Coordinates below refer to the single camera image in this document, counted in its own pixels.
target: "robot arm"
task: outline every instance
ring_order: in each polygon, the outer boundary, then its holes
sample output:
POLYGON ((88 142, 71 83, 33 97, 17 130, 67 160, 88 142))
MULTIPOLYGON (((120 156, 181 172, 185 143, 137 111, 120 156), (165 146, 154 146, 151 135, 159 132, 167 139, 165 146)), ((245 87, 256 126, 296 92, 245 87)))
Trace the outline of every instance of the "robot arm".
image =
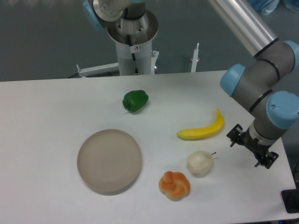
MULTIPOLYGON (((209 0, 220 17, 239 38, 256 63, 237 64, 221 79, 221 87, 255 117, 243 132, 236 125, 227 136, 244 145, 257 164, 270 168, 278 158, 269 148, 299 119, 299 98, 271 87, 299 65, 299 45, 281 42, 246 0, 209 0)), ((145 0, 85 0, 83 7, 91 24, 107 27, 115 41, 120 75, 150 74, 151 40, 158 23, 145 9, 145 0), (134 53, 130 47, 136 46, 134 53)))
POLYGON ((210 0, 231 30, 256 59, 248 68, 237 64, 221 79, 221 87, 255 120, 243 132, 236 125, 227 136, 244 145, 257 164, 270 168, 278 154, 270 146, 299 119, 299 98, 271 87, 299 65, 299 45, 281 42, 246 0, 210 0))
POLYGON ((115 42, 120 75, 151 73, 151 42, 158 32, 146 0, 85 0, 83 9, 96 30, 107 28, 115 42))

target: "cable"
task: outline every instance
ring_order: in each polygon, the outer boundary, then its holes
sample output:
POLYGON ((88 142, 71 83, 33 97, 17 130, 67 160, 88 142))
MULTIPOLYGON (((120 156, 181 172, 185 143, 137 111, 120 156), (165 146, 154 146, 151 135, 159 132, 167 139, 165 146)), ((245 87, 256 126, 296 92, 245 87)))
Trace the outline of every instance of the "cable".
MULTIPOLYGON (((127 41, 129 43, 129 46, 132 47, 133 44, 131 42, 131 36, 129 34, 127 34, 127 41)), ((132 53, 132 58, 133 58, 133 61, 134 61, 134 66, 135 66, 135 75, 139 75, 139 71, 138 71, 138 67, 137 67, 137 63, 136 63, 135 53, 132 53)))
POLYGON ((78 73, 78 72, 77 72, 76 74, 74 74, 74 75, 70 76, 70 77, 67 77, 67 78, 73 78, 73 77, 75 77, 75 76, 77 76, 77 75, 79 75, 79 73, 78 73))
POLYGON ((294 170, 292 172, 293 177, 294 177, 295 173, 299 172, 299 171, 296 171, 298 165, 299 165, 299 161, 296 163, 295 168, 294 168, 294 170))

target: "plate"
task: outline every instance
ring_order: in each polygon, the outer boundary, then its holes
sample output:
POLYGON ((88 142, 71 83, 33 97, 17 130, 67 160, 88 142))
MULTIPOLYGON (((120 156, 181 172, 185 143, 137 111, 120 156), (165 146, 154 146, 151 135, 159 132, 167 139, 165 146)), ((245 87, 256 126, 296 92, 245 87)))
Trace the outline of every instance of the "plate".
POLYGON ((104 195, 127 190, 142 164, 141 150, 128 133, 107 129, 90 136, 77 157, 78 171, 86 184, 104 195))

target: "yellow banana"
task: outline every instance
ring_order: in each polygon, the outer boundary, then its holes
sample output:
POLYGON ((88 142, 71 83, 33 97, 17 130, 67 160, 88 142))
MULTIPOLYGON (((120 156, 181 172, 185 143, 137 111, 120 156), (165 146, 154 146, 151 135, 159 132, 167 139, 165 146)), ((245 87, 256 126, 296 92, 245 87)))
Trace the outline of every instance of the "yellow banana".
POLYGON ((213 124, 206 127, 183 129, 177 133, 178 137, 184 140, 198 140, 217 134, 224 126, 224 117, 219 109, 216 109, 216 115, 213 124))

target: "green bell pepper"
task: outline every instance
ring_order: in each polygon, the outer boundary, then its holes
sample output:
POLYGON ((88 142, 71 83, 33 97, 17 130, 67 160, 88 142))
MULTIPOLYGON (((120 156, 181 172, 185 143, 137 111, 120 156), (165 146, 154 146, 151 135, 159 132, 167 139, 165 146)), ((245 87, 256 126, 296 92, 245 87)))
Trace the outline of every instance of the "green bell pepper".
POLYGON ((143 90, 133 90, 124 97, 122 104, 131 113, 138 111, 148 101, 149 96, 143 90))

